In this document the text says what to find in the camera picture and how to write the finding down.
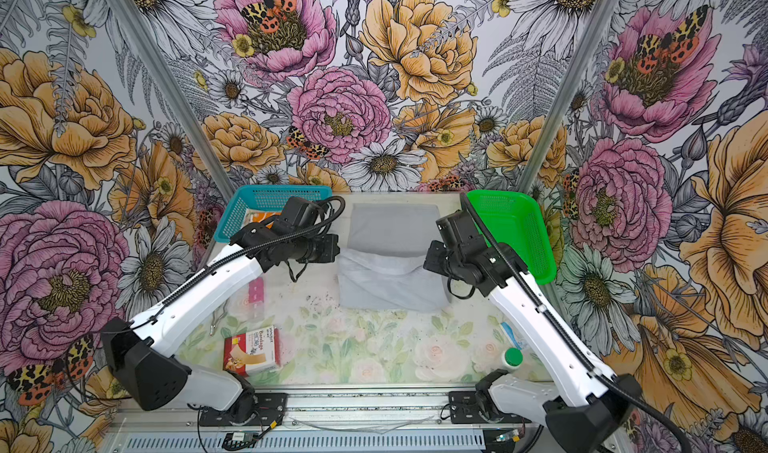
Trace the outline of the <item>grey cloth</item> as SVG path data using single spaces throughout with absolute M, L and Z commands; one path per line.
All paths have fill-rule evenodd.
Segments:
M 423 268 L 439 238 L 434 204 L 357 203 L 337 257 L 340 306 L 432 313 L 446 308 L 445 282 Z

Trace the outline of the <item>orange white towel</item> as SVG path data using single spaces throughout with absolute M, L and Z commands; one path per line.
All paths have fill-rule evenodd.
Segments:
M 243 218 L 242 225 L 246 226 L 250 223 L 259 223 L 264 220 L 270 219 L 273 216 L 279 215 L 278 211 L 261 211 L 254 209 L 247 209 Z

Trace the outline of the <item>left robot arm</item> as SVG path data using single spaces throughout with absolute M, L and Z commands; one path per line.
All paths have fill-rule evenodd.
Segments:
M 190 333 L 234 293 L 285 262 L 328 264 L 340 252 L 330 230 L 345 201 L 291 196 L 282 211 L 234 233 L 212 262 L 147 310 L 112 319 L 100 339 L 107 366 L 144 411 L 175 400 L 212 410 L 234 424 L 258 411 L 254 388 L 242 376 L 188 365 L 176 352 Z

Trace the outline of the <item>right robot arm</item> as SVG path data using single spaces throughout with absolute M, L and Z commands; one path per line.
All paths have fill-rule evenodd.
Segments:
M 630 374 L 617 374 L 572 330 L 540 287 L 556 275 L 538 203 L 509 191 L 459 195 L 459 210 L 436 222 L 425 270 L 467 284 L 516 328 L 552 379 L 545 387 L 498 370 L 478 385 L 490 418 L 526 418 L 549 430 L 566 452 L 597 452 L 640 410 L 663 425 L 681 451 L 692 445 L 665 414 L 648 405 Z

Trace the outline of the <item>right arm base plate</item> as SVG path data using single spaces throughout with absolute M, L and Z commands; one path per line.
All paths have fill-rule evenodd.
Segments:
M 442 415 L 452 424 L 525 424 L 528 420 L 513 414 L 487 413 L 478 404 L 475 391 L 452 390 L 448 392 L 447 406 Z

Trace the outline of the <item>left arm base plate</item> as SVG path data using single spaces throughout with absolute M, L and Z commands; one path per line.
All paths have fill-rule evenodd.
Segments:
M 286 393 L 244 393 L 228 409 L 205 407 L 200 412 L 202 427 L 268 426 L 281 424 L 286 412 Z

